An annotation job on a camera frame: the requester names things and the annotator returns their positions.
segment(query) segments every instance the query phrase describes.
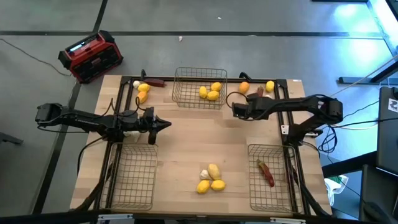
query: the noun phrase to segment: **wooden table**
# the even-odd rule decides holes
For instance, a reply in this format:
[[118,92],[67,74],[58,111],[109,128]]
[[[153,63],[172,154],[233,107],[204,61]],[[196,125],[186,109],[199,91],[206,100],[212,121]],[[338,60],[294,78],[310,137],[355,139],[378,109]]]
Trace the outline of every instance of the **wooden table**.
[[[95,113],[102,114],[111,98],[117,98],[121,75],[104,77]],[[304,96],[301,80],[288,80],[291,98]],[[254,92],[259,84],[252,84]],[[228,92],[236,91],[237,83],[228,84]],[[179,108],[172,101],[173,83],[165,88],[152,87],[148,100],[142,107],[154,106],[155,114],[172,122],[171,127],[157,135],[159,146],[154,202],[144,213],[236,215],[236,216],[284,216],[280,213],[257,212],[249,206],[248,145],[281,145],[276,113],[269,119],[247,122],[234,118],[224,105],[220,110]],[[127,88],[121,108],[124,108]],[[137,91],[133,92],[134,101]],[[243,102],[243,97],[231,95],[230,102]],[[307,112],[294,112],[294,121],[301,123],[310,117]],[[90,133],[87,142],[98,138]],[[139,142],[147,142],[141,134]],[[98,183],[106,142],[86,149],[78,175],[71,208],[79,206]],[[323,180],[318,152],[308,146],[300,147],[305,183],[324,210],[331,213]],[[209,190],[205,195],[196,193],[199,173],[210,163],[218,164],[227,186],[222,192]]]

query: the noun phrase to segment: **gray floor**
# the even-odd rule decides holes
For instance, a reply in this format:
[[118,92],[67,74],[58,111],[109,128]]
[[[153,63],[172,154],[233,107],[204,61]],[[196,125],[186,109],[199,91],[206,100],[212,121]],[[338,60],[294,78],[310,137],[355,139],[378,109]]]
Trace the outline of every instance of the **gray floor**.
[[[0,20],[4,21],[0,30],[92,30],[101,5],[101,1],[94,0],[83,1],[83,5],[81,1],[46,2],[0,0]],[[378,32],[365,4],[309,0],[109,0],[101,29]],[[67,73],[57,60],[58,51],[82,37],[0,38]],[[336,83],[338,77],[363,77],[391,58],[382,39],[200,36],[187,36],[181,42],[172,36],[116,36],[115,39],[124,62],[111,74],[138,75],[144,68],[148,75],[174,75],[174,70],[182,66],[215,67],[226,69],[230,77],[246,72],[253,78],[301,79],[308,95],[332,94],[344,87]],[[36,106],[46,102],[65,105],[75,81],[72,77],[61,77],[2,42],[0,74],[3,105],[0,131],[25,141],[19,147],[0,145],[0,216],[27,214],[55,138],[53,133],[36,129]],[[82,86],[75,108],[93,112],[101,83],[102,78]],[[337,97],[344,103],[345,113],[349,113],[376,101],[378,89],[378,86],[355,86]],[[377,105],[344,122],[376,117]],[[343,160],[375,150],[376,130],[338,130],[338,148],[331,156]],[[359,141],[359,135],[367,141]],[[77,155],[85,142],[86,134],[67,135],[44,212],[68,210],[76,181]],[[352,196],[352,203],[357,203],[355,200]]]

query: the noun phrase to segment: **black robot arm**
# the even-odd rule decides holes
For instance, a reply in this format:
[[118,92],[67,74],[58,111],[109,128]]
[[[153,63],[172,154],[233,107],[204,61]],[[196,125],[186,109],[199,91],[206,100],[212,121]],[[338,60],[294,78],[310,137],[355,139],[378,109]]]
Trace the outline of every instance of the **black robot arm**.
[[95,131],[106,135],[108,140],[117,141],[124,131],[149,132],[148,143],[155,144],[156,134],[171,125],[154,116],[154,108],[146,108],[142,117],[135,111],[127,110],[116,115],[97,115],[74,110],[59,103],[46,103],[37,107],[35,121],[39,127],[65,124],[82,130]]
[[343,120],[343,104],[325,95],[312,95],[304,98],[273,100],[260,97],[257,93],[248,95],[247,104],[232,103],[235,117],[246,121],[268,119],[274,112],[309,111],[313,116],[301,124],[289,126],[287,140],[299,145],[310,131],[324,124],[336,124]]

